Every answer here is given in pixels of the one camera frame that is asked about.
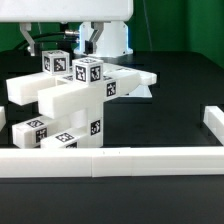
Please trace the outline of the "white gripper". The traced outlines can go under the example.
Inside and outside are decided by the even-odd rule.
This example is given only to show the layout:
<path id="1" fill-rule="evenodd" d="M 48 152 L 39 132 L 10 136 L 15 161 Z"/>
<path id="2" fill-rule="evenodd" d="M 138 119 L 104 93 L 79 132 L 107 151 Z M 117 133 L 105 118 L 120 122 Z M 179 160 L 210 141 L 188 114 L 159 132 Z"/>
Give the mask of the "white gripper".
<path id="1" fill-rule="evenodd" d="M 20 32 L 35 56 L 30 22 L 91 21 L 93 33 L 85 41 L 85 54 L 95 54 L 106 21 L 128 21 L 134 11 L 133 0 L 0 0 L 0 22 L 21 22 Z"/>

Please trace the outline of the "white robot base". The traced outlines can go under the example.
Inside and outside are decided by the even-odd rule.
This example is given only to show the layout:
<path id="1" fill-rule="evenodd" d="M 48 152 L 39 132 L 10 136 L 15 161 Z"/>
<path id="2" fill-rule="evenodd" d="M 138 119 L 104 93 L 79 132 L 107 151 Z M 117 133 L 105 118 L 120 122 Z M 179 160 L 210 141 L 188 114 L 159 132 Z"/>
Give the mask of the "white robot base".
<path id="1" fill-rule="evenodd" d="M 103 22 L 104 30 L 97 41 L 95 54 L 85 54 L 85 41 L 90 39 L 93 29 L 92 22 L 83 22 L 79 27 L 79 44 L 74 54 L 95 58 L 118 58 L 131 55 L 133 50 L 129 47 L 129 29 L 123 21 Z"/>

